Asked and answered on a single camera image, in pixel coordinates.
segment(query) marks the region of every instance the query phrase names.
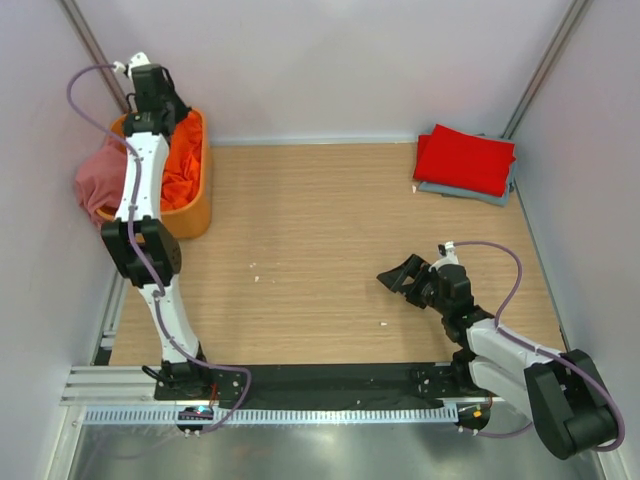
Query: orange cloth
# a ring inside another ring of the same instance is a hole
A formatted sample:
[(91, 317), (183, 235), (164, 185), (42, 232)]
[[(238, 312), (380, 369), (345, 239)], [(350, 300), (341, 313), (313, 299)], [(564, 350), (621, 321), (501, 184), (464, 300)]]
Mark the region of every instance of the orange cloth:
[(200, 188), (202, 121), (191, 111), (171, 136), (171, 148), (162, 175), (160, 210), (177, 210), (188, 205)]

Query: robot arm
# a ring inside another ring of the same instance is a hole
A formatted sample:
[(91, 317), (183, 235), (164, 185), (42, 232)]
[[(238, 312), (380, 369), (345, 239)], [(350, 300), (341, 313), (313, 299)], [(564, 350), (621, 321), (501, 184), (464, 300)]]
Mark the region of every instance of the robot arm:
[[(160, 221), (162, 174), (169, 155), (171, 135), (191, 109), (176, 93), (168, 70), (149, 62), (145, 54), (136, 54), (126, 66), (116, 65), (116, 70), (124, 72), (134, 86), (134, 93), (130, 95), (135, 98), (137, 111), (126, 116), (123, 132), (137, 155), (127, 152), (120, 207), (114, 221), (103, 225), (101, 236), (120, 274), (138, 288), (151, 310), (162, 342), (162, 370), (156, 374), (157, 379), (162, 380), (160, 383), (172, 395), (179, 397), (181, 392), (193, 392), (194, 388), (211, 384), (209, 369), (186, 361), (163, 335), (154, 305), (155, 301), (159, 302), (162, 319), (173, 340), (192, 357), (206, 361), (200, 342), (187, 320), (180, 295), (180, 246)], [(136, 207), (130, 217), (129, 207), (133, 200)], [(164, 295), (158, 299), (154, 298), (158, 289), (156, 279), (151, 277), (129, 241), (129, 220), (133, 222), (137, 246), (155, 268), (164, 286)]]
[(616, 438), (618, 426), (605, 399), (550, 357), (570, 362), (604, 388), (591, 358), (580, 350), (562, 353), (535, 345), (498, 326), (493, 315), (475, 304), (453, 242), (439, 250), (441, 258), (433, 265), (412, 255), (378, 280), (412, 305), (443, 315), (447, 336), (462, 347), (453, 359), (457, 383), (504, 398), (533, 421), (542, 442), (558, 458)]

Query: folded red cloth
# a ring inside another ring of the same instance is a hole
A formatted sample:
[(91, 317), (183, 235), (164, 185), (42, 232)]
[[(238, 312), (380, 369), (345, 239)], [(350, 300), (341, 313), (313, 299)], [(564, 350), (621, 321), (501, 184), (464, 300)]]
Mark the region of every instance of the folded red cloth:
[(504, 194), (514, 149), (510, 142), (436, 125), (431, 135), (418, 137), (413, 177), (499, 197)]

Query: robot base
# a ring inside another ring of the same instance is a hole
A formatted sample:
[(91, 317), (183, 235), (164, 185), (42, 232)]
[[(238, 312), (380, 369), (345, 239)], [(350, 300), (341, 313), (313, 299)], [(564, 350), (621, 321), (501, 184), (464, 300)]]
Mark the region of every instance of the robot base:
[[(198, 345), (198, 360), (206, 362), (202, 345)], [(196, 365), (191, 361), (182, 363), (162, 362), (156, 383), (154, 398), (156, 400), (197, 400), (207, 399), (213, 386), (211, 369)]]

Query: wooden floor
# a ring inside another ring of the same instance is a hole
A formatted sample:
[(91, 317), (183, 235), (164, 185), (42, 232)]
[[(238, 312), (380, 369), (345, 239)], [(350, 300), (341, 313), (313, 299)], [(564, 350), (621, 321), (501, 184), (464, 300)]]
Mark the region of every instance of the wooden floor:
[[(225, 147), (213, 151), (213, 221), (182, 242), (182, 293), (209, 360), (229, 364), (446, 361), (440, 316), (376, 281), (448, 240), (491, 240), (525, 268), (504, 322), (562, 348), (517, 197), (506, 208), (413, 193), (412, 144)], [(506, 254), (460, 247), (476, 301), (495, 311), (515, 280)], [(160, 342), (127, 294), (112, 365), (156, 365)]]

